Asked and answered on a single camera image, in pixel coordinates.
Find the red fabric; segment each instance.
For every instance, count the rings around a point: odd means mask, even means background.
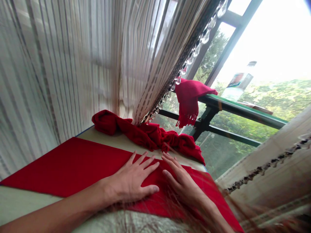
[[[176,126],[183,128],[186,125],[194,125],[199,114],[198,97],[206,94],[218,95],[215,89],[195,80],[181,79],[181,83],[175,88],[179,102],[179,118]]]
[[[71,138],[49,153],[35,160],[18,172],[0,182],[1,185],[68,197],[96,181],[118,171],[131,156],[131,152]],[[163,169],[171,171],[168,165],[155,159],[151,164],[160,166],[151,173],[142,186],[155,184],[160,192],[144,201],[137,202],[128,209],[170,218],[183,218],[182,212],[172,205],[174,199],[168,196],[169,185],[162,174]],[[219,211],[235,231],[243,232],[229,206],[218,191],[208,173],[183,166],[206,195],[218,206]]]
[[[202,162],[205,166],[201,149],[194,142],[192,136],[187,134],[178,135],[175,131],[166,132],[159,124],[143,123],[140,127],[132,125],[132,119],[122,119],[114,113],[103,110],[92,117],[95,129],[108,135],[114,135],[117,130],[124,133],[131,141],[143,146],[150,151],[161,149],[167,152],[169,148],[164,145],[176,148],[183,155],[191,156]]]

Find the balcony railing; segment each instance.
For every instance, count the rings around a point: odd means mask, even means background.
[[[250,138],[210,125],[211,120],[219,111],[227,111],[276,129],[282,128],[287,123],[287,121],[275,116],[271,116],[264,112],[249,108],[247,106],[232,102],[213,94],[202,96],[198,99],[198,101],[206,104],[206,110],[202,116],[197,119],[194,128],[190,133],[195,141],[198,139],[202,132],[209,131],[254,147],[257,147],[261,144],[260,142]],[[175,120],[178,120],[179,117],[178,114],[166,110],[160,110],[159,114]]]

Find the red scarf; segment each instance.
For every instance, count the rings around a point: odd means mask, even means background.
[[[152,123],[149,125],[143,123],[137,127],[131,124],[132,119],[122,119],[108,110],[96,113],[92,121],[99,132],[114,135],[119,130],[131,141],[150,151],[161,149],[167,152],[169,148],[163,143],[166,142],[170,147],[176,148],[185,156],[196,158],[205,166],[200,147],[195,144],[193,137],[187,134],[178,135],[175,131],[166,132],[160,128],[159,124]]]
[[[195,124],[199,114],[198,97],[206,94],[218,95],[218,92],[199,81],[181,79],[181,83],[176,85],[179,102],[179,118],[176,126],[183,128]]]

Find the curtain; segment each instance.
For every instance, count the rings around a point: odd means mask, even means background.
[[[283,154],[287,148],[300,142],[302,135],[310,135],[310,132],[311,105],[254,152],[230,168],[216,182],[224,188],[230,187],[258,166]],[[255,216],[263,214],[264,217],[256,218],[256,223],[270,220],[280,213],[283,214],[310,203],[310,167],[311,148],[297,150],[291,158],[286,158],[284,163],[278,162],[277,167],[267,169],[264,176],[257,175],[253,181],[248,181],[247,184],[233,191],[230,198],[243,206],[250,207],[245,209],[254,211]],[[239,220],[245,220],[245,216],[240,216]]]
[[[214,11],[219,1],[1,1],[0,180],[100,110],[139,123],[211,2]]]

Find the plastic bottle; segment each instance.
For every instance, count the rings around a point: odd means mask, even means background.
[[[246,87],[254,77],[253,68],[256,63],[256,61],[251,61],[249,62],[243,73],[236,73],[227,88],[224,90],[221,97],[235,102],[238,101],[238,99],[244,93]]]

